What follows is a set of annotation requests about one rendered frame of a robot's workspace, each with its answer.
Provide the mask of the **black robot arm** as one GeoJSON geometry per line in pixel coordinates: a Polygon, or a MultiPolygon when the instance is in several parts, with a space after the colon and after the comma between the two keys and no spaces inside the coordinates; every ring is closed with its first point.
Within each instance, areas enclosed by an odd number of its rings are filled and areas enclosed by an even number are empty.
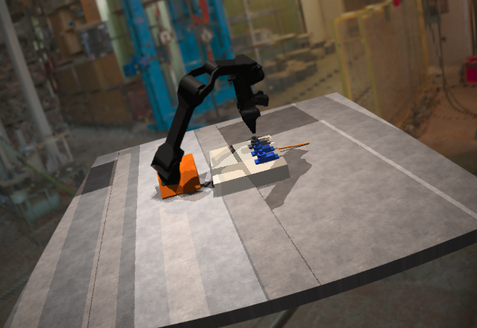
{"type": "MultiPolygon", "coordinates": [[[[162,185],[180,184],[184,151],[180,147],[194,108],[201,104],[213,90],[218,76],[230,75],[235,92],[244,92],[265,78],[262,66],[245,54],[236,55],[232,60],[207,60],[202,66],[191,69],[179,82],[177,89],[178,107],[171,123],[166,141],[158,147],[151,167],[157,171],[162,185]],[[195,78],[210,74],[206,85],[195,78]]],[[[263,91],[251,95],[251,105],[268,106],[269,97],[263,91]],[[256,103],[256,105],[255,105],[256,103]]]]}

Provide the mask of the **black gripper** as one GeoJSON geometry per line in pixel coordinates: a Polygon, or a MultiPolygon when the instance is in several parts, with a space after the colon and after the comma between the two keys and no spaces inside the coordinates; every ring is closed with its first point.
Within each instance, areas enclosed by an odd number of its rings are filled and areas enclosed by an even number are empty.
{"type": "Polygon", "coordinates": [[[251,105],[252,89],[244,92],[236,92],[237,108],[241,114],[244,123],[249,127],[252,133],[256,133],[256,119],[261,116],[260,110],[251,105]]]}

